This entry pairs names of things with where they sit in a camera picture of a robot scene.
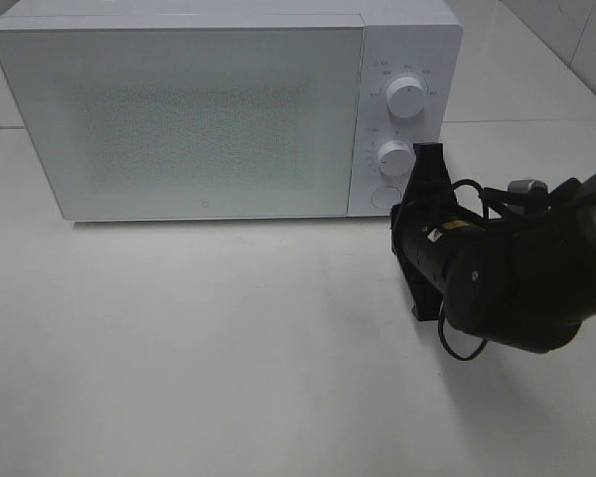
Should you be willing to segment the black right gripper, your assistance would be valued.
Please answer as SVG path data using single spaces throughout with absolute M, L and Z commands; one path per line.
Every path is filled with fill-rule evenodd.
M 451 261 L 482 219 L 461 207 L 439 142 L 413 145 L 415 164 L 401 203 L 392 207 L 391 248 L 413 299 L 413 316 L 435 321 L 448 286 Z

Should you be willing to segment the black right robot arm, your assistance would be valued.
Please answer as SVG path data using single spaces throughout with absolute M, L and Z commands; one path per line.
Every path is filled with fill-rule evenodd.
M 482 206 L 473 212 L 457 200 L 442 145 L 414 151 L 390 216 L 415 318 L 532 353 L 568 344 L 596 315 L 596 174 L 555 189 L 467 180 Z

